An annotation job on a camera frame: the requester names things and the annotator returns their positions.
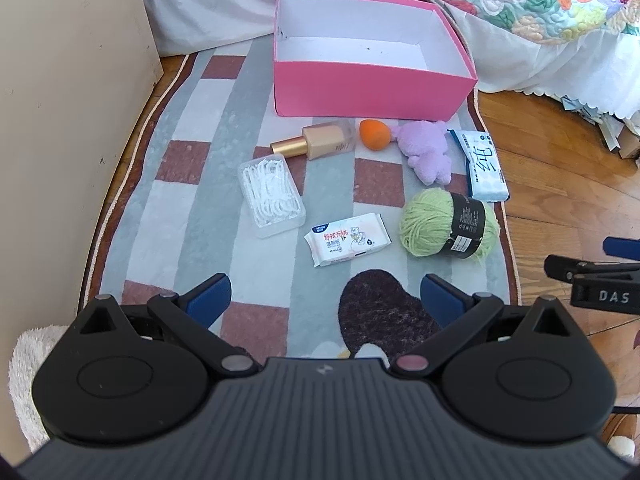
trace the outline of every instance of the plastic box of floss picks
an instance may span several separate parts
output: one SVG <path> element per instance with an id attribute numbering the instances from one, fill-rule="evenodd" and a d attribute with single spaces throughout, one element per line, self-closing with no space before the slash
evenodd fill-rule
<path id="1" fill-rule="evenodd" d="M 258 238 L 273 236 L 305 223 L 305 205 L 281 154 L 254 158 L 240 164 L 238 179 Z"/>

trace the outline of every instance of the pink box front panel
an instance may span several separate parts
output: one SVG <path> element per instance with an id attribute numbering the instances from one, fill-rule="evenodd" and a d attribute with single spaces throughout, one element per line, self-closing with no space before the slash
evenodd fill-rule
<path id="1" fill-rule="evenodd" d="M 275 107 L 286 117 L 448 121 L 475 84 L 461 76 L 379 65 L 274 64 Z"/>

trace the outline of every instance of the green yarn ball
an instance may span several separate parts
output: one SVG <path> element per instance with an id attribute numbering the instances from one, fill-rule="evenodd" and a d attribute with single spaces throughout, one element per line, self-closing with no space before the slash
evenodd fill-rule
<path id="1" fill-rule="evenodd" d="M 426 189 L 405 206 L 400 220 L 400 243 L 414 256 L 440 252 L 451 232 L 453 199 L 443 189 Z M 497 244 L 500 226 L 494 209 L 484 203 L 484 235 L 478 250 L 470 258 L 485 258 Z"/>

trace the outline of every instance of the blue and white wipes package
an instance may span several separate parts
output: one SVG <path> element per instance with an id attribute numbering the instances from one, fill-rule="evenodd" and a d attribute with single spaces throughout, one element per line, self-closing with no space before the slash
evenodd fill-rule
<path id="1" fill-rule="evenodd" d="M 487 132 L 449 130 L 466 156 L 471 198 L 504 202 L 509 198 L 494 142 Z"/>

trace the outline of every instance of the metal screw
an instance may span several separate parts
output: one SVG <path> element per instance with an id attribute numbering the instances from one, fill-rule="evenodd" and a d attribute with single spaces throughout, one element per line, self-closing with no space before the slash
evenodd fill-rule
<path id="1" fill-rule="evenodd" d="M 429 361 L 425 357 L 416 354 L 400 356 L 396 364 L 405 372 L 421 372 L 429 367 Z"/>
<path id="2" fill-rule="evenodd" d="M 245 372 L 254 365 L 254 360 L 246 355 L 228 355 L 220 361 L 222 367 L 229 372 Z"/>

